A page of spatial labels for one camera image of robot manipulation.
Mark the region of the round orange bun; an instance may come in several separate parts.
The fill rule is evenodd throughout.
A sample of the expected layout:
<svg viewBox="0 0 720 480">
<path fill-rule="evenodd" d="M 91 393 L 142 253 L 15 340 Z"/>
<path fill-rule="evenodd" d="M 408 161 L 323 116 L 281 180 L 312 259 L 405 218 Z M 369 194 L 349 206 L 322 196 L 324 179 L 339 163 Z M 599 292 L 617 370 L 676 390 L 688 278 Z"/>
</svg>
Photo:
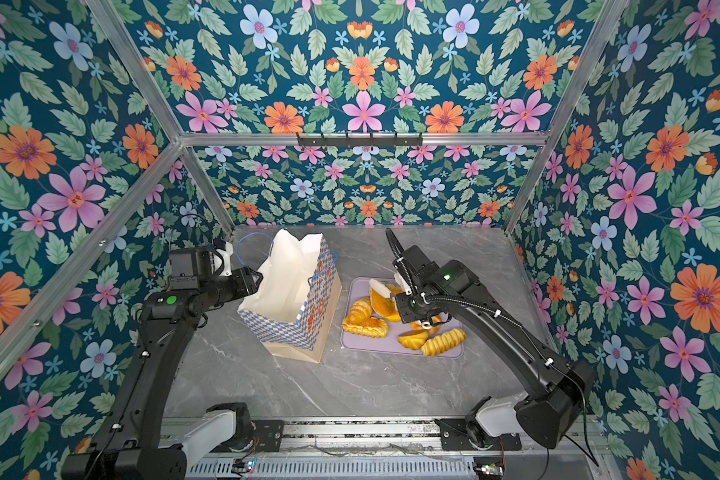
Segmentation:
<svg viewBox="0 0 720 480">
<path fill-rule="evenodd" d="M 384 320 L 399 323 L 401 316 L 393 298 L 382 296 L 373 288 L 370 289 L 371 307 L 374 313 Z"/>
</svg>

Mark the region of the lavender plastic tray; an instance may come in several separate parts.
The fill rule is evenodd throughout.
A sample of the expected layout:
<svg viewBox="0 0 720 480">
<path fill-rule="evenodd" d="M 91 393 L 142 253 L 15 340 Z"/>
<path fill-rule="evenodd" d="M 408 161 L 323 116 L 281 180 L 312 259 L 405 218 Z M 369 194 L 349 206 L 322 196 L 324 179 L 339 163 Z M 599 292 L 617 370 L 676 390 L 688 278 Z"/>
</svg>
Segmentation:
<svg viewBox="0 0 720 480">
<path fill-rule="evenodd" d="M 370 277 L 357 277 L 352 280 L 348 287 L 348 300 L 347 307 L 345 308 L 345 317 L 349 314 L 352 304 L 364 297 L 369 296 L 370 290 Z M 340 339 L 341 344 L 344 348 L 362 352 L 372 352 L 380 354 L 390 355 L 403 355 L 409 357 L 422 357 L 422 353 L 418 350 L 411 350 L 405 348 L 398 342 L 398 336 L 408 331 L 414 331 L 410 324 L 403 324 L 400 322 L 387 322 L 389 326 L 389 332 L 384 338 L 371 338 L 362 335 L 356 335 L 348 333 L 342 330 Z M 445 332 L 454 329 L 462 329 L 463 325 L 459 320 L 453 318 L 450 322 L 441 327 L 437 335 L 442 335 Z M 439 355 L 437 358 L 445 359 L 456 359 L 463 355 L 465 343 L 461 343 L 454 348 L 447 350 Z"/>
</svg>

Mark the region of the small croissant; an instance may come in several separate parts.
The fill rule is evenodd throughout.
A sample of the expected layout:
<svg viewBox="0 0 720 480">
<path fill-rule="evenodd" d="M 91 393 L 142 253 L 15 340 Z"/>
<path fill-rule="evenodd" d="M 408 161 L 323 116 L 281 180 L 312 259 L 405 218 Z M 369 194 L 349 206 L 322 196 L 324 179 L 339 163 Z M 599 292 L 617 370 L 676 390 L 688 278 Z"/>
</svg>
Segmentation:
<svg viewBox="0 0 720 480">
<path fill-rule="evenodd" d="M 369 297 L 363 297 L 355 301 L 350 307 L 349 314 L 346 318 L 348 324 L 357 324 L 370 319 L 374 314 L 373 307 Z"/>
</svg>

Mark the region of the checkered paper bag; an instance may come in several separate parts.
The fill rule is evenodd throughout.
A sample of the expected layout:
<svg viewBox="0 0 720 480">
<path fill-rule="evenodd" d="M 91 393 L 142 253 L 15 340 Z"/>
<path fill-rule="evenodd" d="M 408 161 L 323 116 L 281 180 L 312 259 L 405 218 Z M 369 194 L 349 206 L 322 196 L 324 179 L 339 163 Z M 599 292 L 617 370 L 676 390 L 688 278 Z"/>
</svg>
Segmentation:
<svg viewBox="0 0 720 480">
<path fill-rule="evenodd" d="M 318 364 L 342 291 L 339 254 L 321 233 L 298 238 L 286 229 L 252 232 L 237 245 L 256 237 L 269 248 L 256 268 L 263 280 L 237 313 L 271 355 Z"/>
</svg>

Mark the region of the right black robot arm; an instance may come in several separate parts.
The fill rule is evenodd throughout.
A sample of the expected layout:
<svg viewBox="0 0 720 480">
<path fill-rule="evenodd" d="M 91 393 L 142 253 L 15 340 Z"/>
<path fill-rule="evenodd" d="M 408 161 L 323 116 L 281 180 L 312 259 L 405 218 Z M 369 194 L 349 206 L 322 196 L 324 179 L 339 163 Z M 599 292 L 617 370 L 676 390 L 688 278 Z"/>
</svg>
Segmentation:
<svg viewBox="0 0 720 480">
<path fill-rule="evenodd" d="M 588 410 L 596 372 L 583 360 L 568 360 L 507 313 L 476 274 L 451 260 L 393 261 L 403 292 L 393 301 L 405 323 L 445 313 L 466 324 L 519 379 L 523 391 L 490 397 L 468 417 L 484 434 L 524 433 L 554 449 Z"/>
</svg>

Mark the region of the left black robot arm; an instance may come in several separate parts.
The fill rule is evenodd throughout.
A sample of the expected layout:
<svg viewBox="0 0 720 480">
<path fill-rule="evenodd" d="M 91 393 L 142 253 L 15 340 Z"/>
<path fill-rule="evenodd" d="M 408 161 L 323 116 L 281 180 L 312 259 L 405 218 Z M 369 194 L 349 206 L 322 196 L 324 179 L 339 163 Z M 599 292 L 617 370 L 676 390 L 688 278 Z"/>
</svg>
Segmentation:
<svg viewBox="0 0 720 480">
<path fill-rule="evenodd" d="M 229 275 L 181 274 L 151 295 L 139 319 L 134 357 L 116 400 L 83 453 L 71 454 L 64 479 L 183 479 L 219 447 L 246 451 L 255 444 L 248 408 L 218 404 L 183 437 L 161 443 L 165 405 L 183 355 L 207 312 L 258 291 L 262 276 L 249 267 Z"/>
</svg>

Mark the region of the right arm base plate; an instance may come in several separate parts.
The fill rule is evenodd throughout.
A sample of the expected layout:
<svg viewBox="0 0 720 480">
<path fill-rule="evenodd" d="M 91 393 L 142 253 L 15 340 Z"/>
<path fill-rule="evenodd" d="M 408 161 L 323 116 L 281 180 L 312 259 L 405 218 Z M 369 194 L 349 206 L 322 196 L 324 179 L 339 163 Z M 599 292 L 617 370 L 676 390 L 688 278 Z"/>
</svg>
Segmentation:
<svg viewBox="0 0 720 480">
<path fill-rule="evenodd" d="M 464 418 L 436 418 L 441 448 L 445 451 L 502 451 L 514 452 L 522 449 L 518 434 L 504 434 L 492 437 L 485 433 L 476 422 Z"/>
</svg>

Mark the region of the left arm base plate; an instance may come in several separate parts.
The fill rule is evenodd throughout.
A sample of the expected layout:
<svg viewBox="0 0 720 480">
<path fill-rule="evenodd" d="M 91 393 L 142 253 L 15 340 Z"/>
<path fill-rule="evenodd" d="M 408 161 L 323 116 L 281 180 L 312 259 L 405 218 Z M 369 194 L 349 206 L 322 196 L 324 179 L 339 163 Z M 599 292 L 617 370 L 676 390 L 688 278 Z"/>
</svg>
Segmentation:
<svg viewBox="0 0 720 480">
<path fill-rule="evenodd" d="M 275 453 L 280 451 L 284 437 L 283 420 L 246 421 L 241 427 L 244 453 Z"/>
</svg>

